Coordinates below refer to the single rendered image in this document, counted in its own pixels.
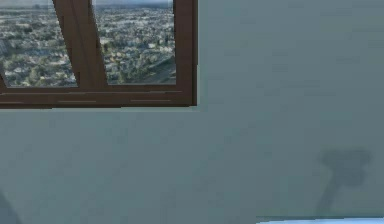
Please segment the brown framed window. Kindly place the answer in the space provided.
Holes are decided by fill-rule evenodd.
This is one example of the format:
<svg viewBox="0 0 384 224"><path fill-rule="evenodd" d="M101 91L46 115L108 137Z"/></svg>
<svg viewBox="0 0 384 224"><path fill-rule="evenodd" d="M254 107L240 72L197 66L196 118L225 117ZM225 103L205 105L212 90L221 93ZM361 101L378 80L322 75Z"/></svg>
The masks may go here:
<svg viewBox="0 0 384 224"><path fill-rule="evenodd" d="M52 0L75 87L12 88L0 73L0 109L190 107L198 102L198 0L173 0L176 83L109 85L92 0Z"/></svg>

